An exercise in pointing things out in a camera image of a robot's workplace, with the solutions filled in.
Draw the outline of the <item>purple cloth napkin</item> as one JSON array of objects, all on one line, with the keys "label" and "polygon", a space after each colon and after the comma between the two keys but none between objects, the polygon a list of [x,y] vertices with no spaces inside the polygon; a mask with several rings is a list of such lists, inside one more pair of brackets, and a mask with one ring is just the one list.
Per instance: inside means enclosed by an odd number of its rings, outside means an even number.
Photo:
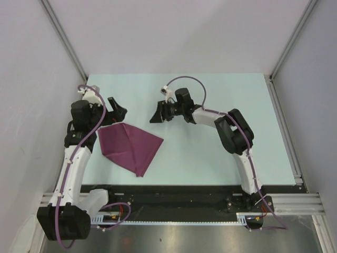
[{"label": "purple cloth napkin", "polygon": [[126,123],[100,128],[98,137],[102,155],[137,177],[145,175],[164,141]]}]

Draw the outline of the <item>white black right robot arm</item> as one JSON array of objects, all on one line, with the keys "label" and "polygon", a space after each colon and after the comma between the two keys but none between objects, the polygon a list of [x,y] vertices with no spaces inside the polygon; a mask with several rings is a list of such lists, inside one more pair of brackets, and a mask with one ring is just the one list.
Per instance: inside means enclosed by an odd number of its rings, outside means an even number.
[{"label": "white black right robot arm", "polygon": [[262,205],[262,184],[257,178],[252,159],[254,133],[238,109],[218,112],[195,104],[187,88],[172,91],[168,86],[161,88],[165,99],[158,101],[150,123],[163,123],[175,116],[182,116],[187,123],[202,124],[217,130],[224,149],[233,155],[242,190],[248,195],[243,198],[243,206],[248,211],[256,211]]}]

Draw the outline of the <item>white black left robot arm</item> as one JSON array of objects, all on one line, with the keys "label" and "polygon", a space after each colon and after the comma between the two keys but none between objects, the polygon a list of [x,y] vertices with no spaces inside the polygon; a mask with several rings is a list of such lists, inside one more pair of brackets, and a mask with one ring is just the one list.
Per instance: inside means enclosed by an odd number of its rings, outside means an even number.
[{"label": "white black left robot arm", "polygon": [[116,206],[116,197],[107,190],[91,190],[81,200],[81,186],[86,165],[93,152],[99,127],[122,122],[127,109],[109,97],[112,111],[103,109],[99,99],[81,99],[72,103],[72,120],[64,139],[64,162],[55,191],[49,203],[39,207],[37,219],[48,240],[86,239],[91,220],[101,208],[106,211]]}]

